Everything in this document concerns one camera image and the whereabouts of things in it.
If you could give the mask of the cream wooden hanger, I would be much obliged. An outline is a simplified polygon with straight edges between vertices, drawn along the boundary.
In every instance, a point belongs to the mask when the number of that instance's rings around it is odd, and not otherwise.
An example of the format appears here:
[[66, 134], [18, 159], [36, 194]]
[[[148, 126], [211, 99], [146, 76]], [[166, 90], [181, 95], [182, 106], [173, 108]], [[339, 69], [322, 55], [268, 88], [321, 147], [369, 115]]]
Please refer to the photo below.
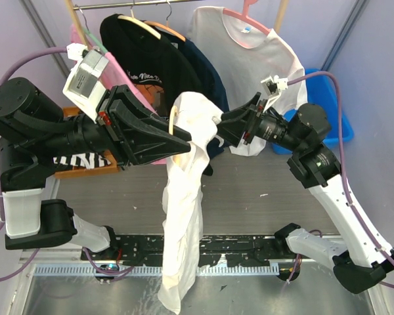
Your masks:
[[177, 121], [177, 117], [179, 115], [178, 107], [175, 105], [172, 106], [170, 114], [169, 114], [169, 125], [168, 125], [168, 133], [170, 135], [174, 135], [175, 131], [175, 122]]

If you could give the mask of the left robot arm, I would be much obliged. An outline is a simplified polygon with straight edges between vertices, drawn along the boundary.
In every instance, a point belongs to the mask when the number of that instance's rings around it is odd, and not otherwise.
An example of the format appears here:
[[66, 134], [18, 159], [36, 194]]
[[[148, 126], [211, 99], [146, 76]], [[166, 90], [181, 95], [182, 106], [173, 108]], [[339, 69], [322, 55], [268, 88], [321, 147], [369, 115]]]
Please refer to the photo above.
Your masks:
[[97, 118], [65, 117], [62, 108], [23, 77], [0, 86], [0, 185], [5, 247], [76, 244], [104, 260], [118, 254], [114, 230], [79, 218], [64, 200], [43, 200], [55, 158], [110, 152], [117, 166], [147, 165], [190, 151], [191, 135], [145, 108], [126, 85], [98, 96]]

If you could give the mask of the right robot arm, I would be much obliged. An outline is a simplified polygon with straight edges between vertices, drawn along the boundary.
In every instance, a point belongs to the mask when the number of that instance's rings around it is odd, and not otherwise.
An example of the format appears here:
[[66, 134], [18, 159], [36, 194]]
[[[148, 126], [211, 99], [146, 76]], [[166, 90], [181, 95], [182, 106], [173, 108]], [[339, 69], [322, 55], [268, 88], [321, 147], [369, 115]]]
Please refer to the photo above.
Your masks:
[[324, 144], [330, 129], [319, 105], [306, 103], [286, 121], [256, 93], [247, 104], [221, 116], [217, 134], [233, 145], [259, 137], [291, 151], [287, 161], [291, 173], [323, 206], [344, 243], [290, 223], [275, 232], [275, 251], [284, 259], [301, 254], [315, 260], [329, 268], [346, 290], [358, 294], [394, 270], [394, 247], [366, 218], [342, 176], [338, 158]]

